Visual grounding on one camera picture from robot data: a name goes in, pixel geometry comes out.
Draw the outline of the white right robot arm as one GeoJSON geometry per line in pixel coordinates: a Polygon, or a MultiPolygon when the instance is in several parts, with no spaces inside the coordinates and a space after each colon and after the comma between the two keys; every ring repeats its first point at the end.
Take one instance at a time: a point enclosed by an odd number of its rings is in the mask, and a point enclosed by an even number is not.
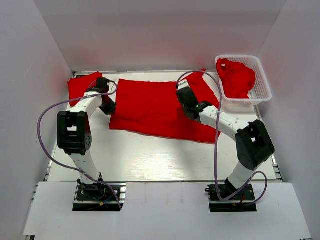
{"type": "Polygon", "coordinates": [[[207,101],[181,104],[184,114],[201,125],[214,127],[235,142],[238,163],[225,180],[226,195],[236,200],[244,193],[243,185],[275,153],[270,135],[260,120],[246,121],[221,112],[207,101]]]}

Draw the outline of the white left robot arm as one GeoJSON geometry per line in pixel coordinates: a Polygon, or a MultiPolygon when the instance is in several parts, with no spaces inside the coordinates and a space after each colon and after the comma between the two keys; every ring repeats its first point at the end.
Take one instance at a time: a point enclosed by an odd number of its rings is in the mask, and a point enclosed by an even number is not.
{"type": "Polygon", "coordinates": [[[108,95],[93,96],[86,94],[69,111],[60,111],[57,115],[57,145],[67,154],[80,171],[80,181],[90,185],[88,193],[99,200],[105,196],[106,187],[96,181],[103,181],[101,172],[97,169],[90,148],[93,137],[89,119],[100,109],[105,115],[116,112],[117,104],[108,95]]]}

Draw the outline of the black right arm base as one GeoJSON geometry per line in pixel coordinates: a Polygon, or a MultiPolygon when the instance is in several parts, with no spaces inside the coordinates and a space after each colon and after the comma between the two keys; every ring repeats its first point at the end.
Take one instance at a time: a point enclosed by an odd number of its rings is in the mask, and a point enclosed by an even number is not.
{"type": "Polygon", "coordinates": [[[224,184],[216,185],[208,184],[205,188],[205,193],[208,196],[209,211],[211,213],[249,213],[256,212],[257,206],[254,201],[255,193],[253,186],[248,183],[237,194],[237,189],[233,188],[227,180],[224,184]]]}

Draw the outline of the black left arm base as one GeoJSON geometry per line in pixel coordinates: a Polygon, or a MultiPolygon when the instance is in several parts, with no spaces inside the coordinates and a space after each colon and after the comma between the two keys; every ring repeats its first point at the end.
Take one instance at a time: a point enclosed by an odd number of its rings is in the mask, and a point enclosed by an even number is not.
{"type": "Polygon", "coordinates": [[[86,184],[77,180],[73,212],[120,212],[125,202],[126,184],[86,184]]]}

